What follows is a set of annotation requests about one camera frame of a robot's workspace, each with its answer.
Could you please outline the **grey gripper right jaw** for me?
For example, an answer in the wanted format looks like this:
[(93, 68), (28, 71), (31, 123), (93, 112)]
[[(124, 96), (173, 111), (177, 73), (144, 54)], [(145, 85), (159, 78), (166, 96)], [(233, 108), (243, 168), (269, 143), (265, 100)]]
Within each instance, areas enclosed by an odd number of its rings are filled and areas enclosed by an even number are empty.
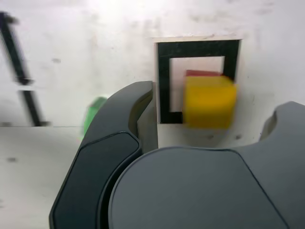
[(132, 162), (109, 202), (111, 229), (302, 229), (305, 107), (278, 106), (264, 138), (231, 149), (167, 147)]

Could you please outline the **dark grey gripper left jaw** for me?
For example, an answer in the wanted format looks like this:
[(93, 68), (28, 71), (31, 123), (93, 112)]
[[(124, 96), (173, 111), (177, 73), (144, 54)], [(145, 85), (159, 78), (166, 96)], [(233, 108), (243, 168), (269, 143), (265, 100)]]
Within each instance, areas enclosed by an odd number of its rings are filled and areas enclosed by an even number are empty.
[(52, 229), (107, 229), (113, 187), (142, 155), (137, 122), (153, 100), (153, 83), (132, 83), (93, 118), (49, 215)]

